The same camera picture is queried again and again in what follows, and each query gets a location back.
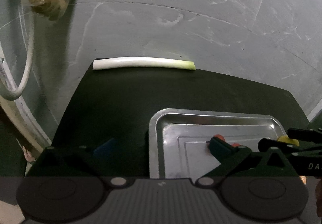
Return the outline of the yellow lemon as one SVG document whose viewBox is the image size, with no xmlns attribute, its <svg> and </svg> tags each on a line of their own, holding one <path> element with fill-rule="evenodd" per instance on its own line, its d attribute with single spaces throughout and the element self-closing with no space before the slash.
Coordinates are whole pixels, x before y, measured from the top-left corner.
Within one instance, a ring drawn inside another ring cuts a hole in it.
<svg viewBox="0 0 322 224">
<path fill-rule="evenodd" d="M 300 143 L 298 140 L 295 140 L 295 139 L 291 139 L 289 138 L 287 135 L 284 135 L 284 136 L 280 136 L 277 141 L 279 142 L 283 142 L 283 143 L 288 143 L 290 145 L 295 145 L 295 146 L 300 146 Z"/>
</svg>

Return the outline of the black square side table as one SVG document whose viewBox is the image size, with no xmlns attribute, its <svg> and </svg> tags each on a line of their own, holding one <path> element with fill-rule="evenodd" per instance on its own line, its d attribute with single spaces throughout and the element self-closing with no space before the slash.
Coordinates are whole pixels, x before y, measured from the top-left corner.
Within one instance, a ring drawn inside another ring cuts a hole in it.
<svg viewBox="0 0 322 224">
<path fill-rule="evenodd" d="M 163 109 L 270 115 L 285 129 L 308 126 L 287 90 L 205 70 L 90 65 L 73 94 L 52 145 L 98 147 L 115 140 L 107 176 L 149 176 L 148 127 Z"/>
</svg>

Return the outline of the silver metal tray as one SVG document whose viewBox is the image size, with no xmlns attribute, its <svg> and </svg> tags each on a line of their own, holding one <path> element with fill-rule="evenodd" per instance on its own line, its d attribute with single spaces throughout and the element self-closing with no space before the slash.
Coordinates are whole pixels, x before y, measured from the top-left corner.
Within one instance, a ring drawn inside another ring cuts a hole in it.
<svg viewBox="0 0 322 224">
<path fill-rule="evenodd" d="M 262 138 L 276 140 L 285 134 L 269 115 L 163 109 L 149 123 L 150 177 L 196 181 L 220 164 L 207 147 L 215 135 L 256 152 Z"/>
</svg>

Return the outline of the white green leek stalk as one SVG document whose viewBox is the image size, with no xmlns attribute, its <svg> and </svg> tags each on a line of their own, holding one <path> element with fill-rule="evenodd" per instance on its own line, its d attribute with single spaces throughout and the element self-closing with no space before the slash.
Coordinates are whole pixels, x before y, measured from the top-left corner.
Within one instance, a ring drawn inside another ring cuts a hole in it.
<svg viewBox="0 0 322 224">
<path fill-rule="evenodd" d="M 156 67 L 196 70 L 192 61 L 164 59 L 156 57 L 116 57 L 93 61 L 93 70 L 115 69 L 124 67 Z"/>
</svg>

